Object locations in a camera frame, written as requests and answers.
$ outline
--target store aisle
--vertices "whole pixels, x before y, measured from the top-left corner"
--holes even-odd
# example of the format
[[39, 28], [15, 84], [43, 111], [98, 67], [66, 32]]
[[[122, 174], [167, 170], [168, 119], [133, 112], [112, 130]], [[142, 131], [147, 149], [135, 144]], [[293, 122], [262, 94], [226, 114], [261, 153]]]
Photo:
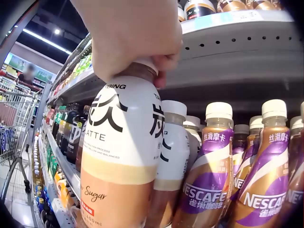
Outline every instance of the store aisle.
[[[32, 148], [30, 145], [29, 153], [25, 151], [25, 148], [22, 153], [23, 167], [30, 182], [32, 178], [30, 167], [31, 152]], [[0, 165], [0, 189], [3, 187], [8, 170], [8, 161]], [[34, 215], [31, 195], [26, 194], [23, 181], [24, 178], [18, 164], [14, 169], [11, 181], [9, 183], [9, 188], [5, 198], [5, 205], [12, 214], [13, 218], [25, 226], [25, 228], [38, 228]]]

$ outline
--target supermarket shelf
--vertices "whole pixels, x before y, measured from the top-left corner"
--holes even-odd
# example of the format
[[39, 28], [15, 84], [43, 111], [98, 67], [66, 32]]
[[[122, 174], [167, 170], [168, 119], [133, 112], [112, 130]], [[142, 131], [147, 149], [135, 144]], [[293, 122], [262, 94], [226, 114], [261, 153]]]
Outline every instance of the supermarket shelf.
[[53, 183], [52, 178], [47, 173], [46, 167], [44, 166], [46, 164], [46, 158], [45, 158], [45, 148], [43, 147], [41, 135], [39, 135], [38, 142], [39, 142], [39, 153], [40, 153], [42, 173], [55, 216], [58, 220], [60, 227], [74, 228], [75, 225], [73, 221], [70, 219], [70, 214], [67, 211], [67, 209], [64, 208], [63, 205], [61, 204], [61, 200], [57, 197], [57, 188]]
[[57, 162], [64, 173], [67, 181], [69, 182], [73, 192], [80, 200], [80, 172], [75, 168], [74, 164], [71, 164], [67, 161], [66, 157], [61, 153], [59, 147], [56, 144], [56, 141], [52, 135], [50, 127], [46, 124], [45, 120], [42, 120], [42, 127], [47, 134], [49, 143], [51, 145], [54, 156], [57, 159]]
[[86, 47], [69, 65], [67, 70], [65, 71], [65, 74], [62, 77], [59, 77], [55, 80], [53, 84], [53, 90], [56, 88], [56, 86], [63, 80], [65, 80], [69, 74], [68, 72], [72, 72], [73, 69], [75, 68], [76, 64], [79, 63], [79, 61], [84, 57], [87, 56], [90, 52], [92, 51], [92, 44], [90, 44], [88, 47]]
[[62, 98], [63, 103], [94, 98], [104, 85], [105, 83], [94, 74], [93, 68], [90, 67], [51, 97], [48, 104], [53, 104], [58, 98]]

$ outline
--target finger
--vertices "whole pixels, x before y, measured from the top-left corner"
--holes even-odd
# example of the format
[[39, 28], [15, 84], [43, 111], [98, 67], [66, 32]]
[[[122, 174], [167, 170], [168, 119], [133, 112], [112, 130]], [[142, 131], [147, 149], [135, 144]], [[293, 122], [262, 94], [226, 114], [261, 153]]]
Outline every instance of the finger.
[[166, 86], [166, 72], [158, 72], [158, 76], [154, 79], [153, 84], [156, 88], [164, 88]]

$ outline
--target metal cart basket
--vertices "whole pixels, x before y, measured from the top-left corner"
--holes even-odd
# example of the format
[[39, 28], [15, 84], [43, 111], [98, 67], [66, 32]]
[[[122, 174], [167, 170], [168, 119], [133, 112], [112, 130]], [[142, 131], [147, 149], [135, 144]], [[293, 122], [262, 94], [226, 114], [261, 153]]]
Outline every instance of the metal cart basket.
[[23, 168], [21, 154], [28, 138], [30, 117], [36, 102], [37, 93], [31, 92], [30, 88], [0, 77], [0, 165], [6, 160], [10, 164], [10, 160], [12, 160], [2, 188], [1, 200], [5, 200], [17, 163], [19, 163], [24, 177], [25, 191], [30, 193], [30, 185]]

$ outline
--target plastic bottle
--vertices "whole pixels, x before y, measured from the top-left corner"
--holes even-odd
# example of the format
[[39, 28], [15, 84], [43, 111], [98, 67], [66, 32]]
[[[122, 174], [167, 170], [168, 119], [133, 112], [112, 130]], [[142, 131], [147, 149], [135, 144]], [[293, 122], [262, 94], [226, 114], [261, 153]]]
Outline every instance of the plastic bottle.
[[171, 100], [162, 101], [162, 105], [164, 138], [145, 228], [163, 228], [171, 223], [190, 154], [188, 134], [183, 127], [186, 105]]
[[216, 13], [213, 4], [209, 0], [188, 0], [185, 4], [184, 12], [186, 20]]
[[289, 129], [285, 124], [285, 102], [265, 102], [262, 119], [259, 150], [238, 194], [228, 228], [272, 227], [286, 197]]
[[67, 114], [67, 120], [66, 120], [66, 123], [64, 126], [61, 145], [60, 145], [60, 150], [63, 153], [63, 155], [66, 155], [67, 146], [69, 144], [69, 138], [70, 138], [71, 129], [72, 129], [72, 125], [73, 125], [73, 119], [75, 116], [77, 116], [79, 114], [79, 109], [80, 109], [79, 104], [74, 103], [71, 106], [71, 109]]
[[246, 124], [237, 124], [234, 126], [234, 135], [232, 140], [232, 161], [233, 177], [235, 177], [242, 163], [244, 150], [246, 149], [247, 137], [249, 135], [249, 126]]
[[78, 114], [77, 116], [74, 117], [73, 120], [71, 134], [69, 138], [69, 144], [67, 146], [67, 152], [66, 152], [67, 161], [73, 164], [75, 164], [76, 162], [81, 130], [86, 120], [88, 119], [89, 110], [90, 110], [90, 106], [86, 105], [83, 109], [82, 114]]
[[253, 162], [257, 155], [257, 151], [259, 149], [260, 131], [263, 129], [263, 127], [264, 124], [262, 124], [262, 116], [254, 116], [250, 118], [249, 121], [250, 135], [247, 137], [247, 148], [243, 153], [241, 165], [234, 178], [232, 195], [230, 197], [231, 203], [229, 205], [227, 214], [225, 215], [225, 219], [224, 219], [225, 221], [228, 220], [231, 212], [234, 210], [240, 188], [242, 187], [242, 184], [253, 165]]
[[282, 209], [277, 216], [273, 228], [284, 224], [286, 220], [298, 208], [298, 204], [303, 202], [303, 173], [304, 173], [304, 102], [301, 104], [301, 118], [294, 117], [290, 120], [290, 142], [289, 142], [289, 183], [288, 191]]
[[81, 159], [81, 214], [89, 228], [144, 223], [163, 141], [157, 73], [151, 59], [136, 60], [91, 105]]
[[81, 170], [81, 157], [82, 157], [82, 150], [83, 150], [83, 139], [85, 137], [85, 129], [86, 129], [86, 126], [87, 126], [87, 122], [88, 122], [88, 120], [85, 121], [84, 125], [82, 126], [81, 135], [80, 135], [79, 144], [78, 144], [78, 151], [77, 151], [76, 163], [75, 163], [76, 170], [78, 172], [80, 172], [80, 170]]
[[201, 120], [195, 116], [186, 116], [186, 121], [183, 123], [184, 128], [187, 131], [190, 145], [187, 173], [190, 171], [202, 146], [202, 138], [199, 137], [200, 122]]
[[213, 227], [231, 192], [231, 105], [214, 102], [206, 108], [202, 148], [188, 174], [172, 228]]

